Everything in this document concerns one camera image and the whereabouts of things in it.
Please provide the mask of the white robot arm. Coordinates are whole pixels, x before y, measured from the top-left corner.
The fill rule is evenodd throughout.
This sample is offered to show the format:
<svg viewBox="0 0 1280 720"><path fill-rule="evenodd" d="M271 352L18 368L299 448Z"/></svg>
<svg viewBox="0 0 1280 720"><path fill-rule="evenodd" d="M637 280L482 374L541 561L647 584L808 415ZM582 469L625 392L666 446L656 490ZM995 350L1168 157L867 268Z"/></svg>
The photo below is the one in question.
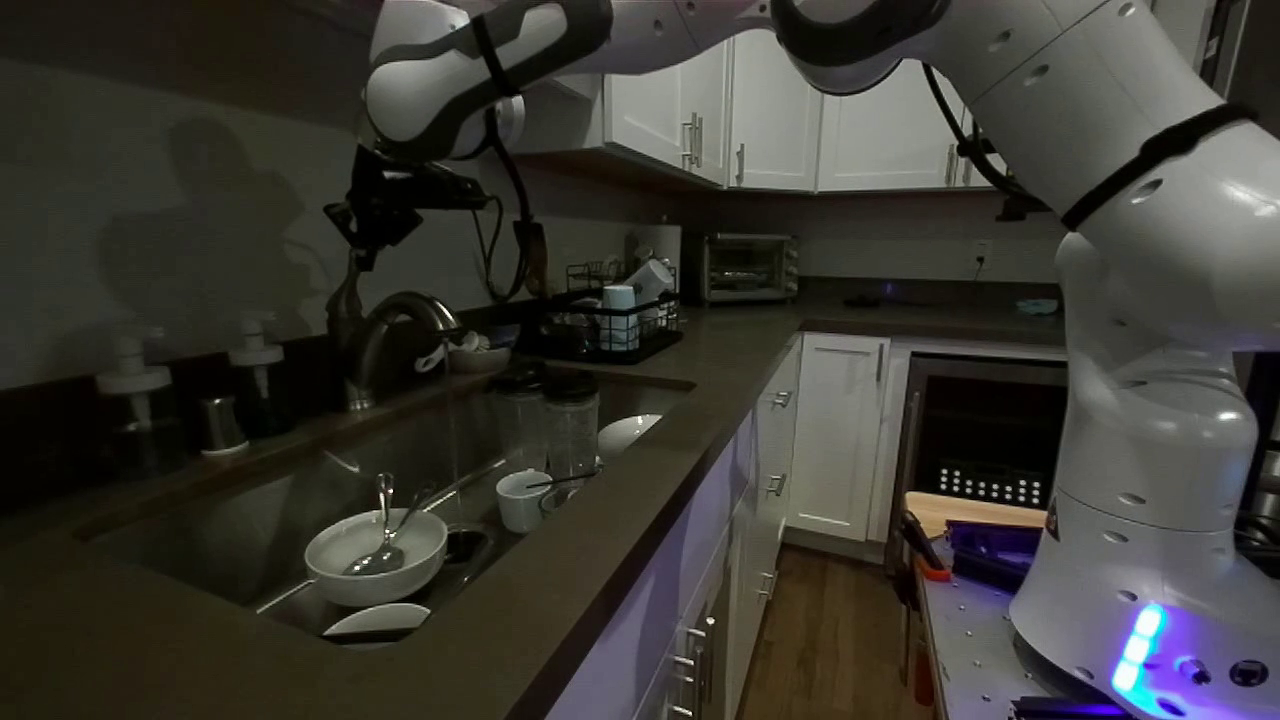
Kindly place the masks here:
<svg viewBox="0 0 1280 720"><path fill-rule="evenodd" d="M1012 633L1141 720L1280 720L1280 588L1238 558L1233 360L1280 343L1280 139L1141 0L379 0L355 235L553 74L656 74L766 27L851 96L918 62L1063 224L1069 415Z"/></svg>

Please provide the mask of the robot base mounting table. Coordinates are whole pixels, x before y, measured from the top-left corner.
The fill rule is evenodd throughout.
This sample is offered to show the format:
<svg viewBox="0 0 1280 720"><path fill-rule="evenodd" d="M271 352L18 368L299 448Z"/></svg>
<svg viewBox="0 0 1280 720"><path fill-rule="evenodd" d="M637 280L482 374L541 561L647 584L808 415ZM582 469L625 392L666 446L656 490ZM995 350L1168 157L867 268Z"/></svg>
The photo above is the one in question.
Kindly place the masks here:
<svg viewBox="0 0 1280 720"><path fill-rule="evenodd" d="M897 528L904 561L904 686L935 720L1128 720L1113 699L1026 648L1010 594L954 567L947 528L1035 536L1042 509L907 491Z"/></svg>

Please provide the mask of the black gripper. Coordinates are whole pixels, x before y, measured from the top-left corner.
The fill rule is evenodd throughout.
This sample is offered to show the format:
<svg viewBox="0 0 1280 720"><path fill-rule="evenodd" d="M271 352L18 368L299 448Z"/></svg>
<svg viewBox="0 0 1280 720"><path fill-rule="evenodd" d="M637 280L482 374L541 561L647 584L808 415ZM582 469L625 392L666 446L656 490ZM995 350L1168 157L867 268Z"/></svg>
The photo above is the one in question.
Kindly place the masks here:
<svg viewBox="0 0 1280 720"><path fill-rule="evenodd" d="M371 150L355 150L353 179L340 199L325 209L332 230L347 240L355 273L371 273L375 256L420 230L423 209L477 212L483 189L441 165L394 165Z"/></svg>

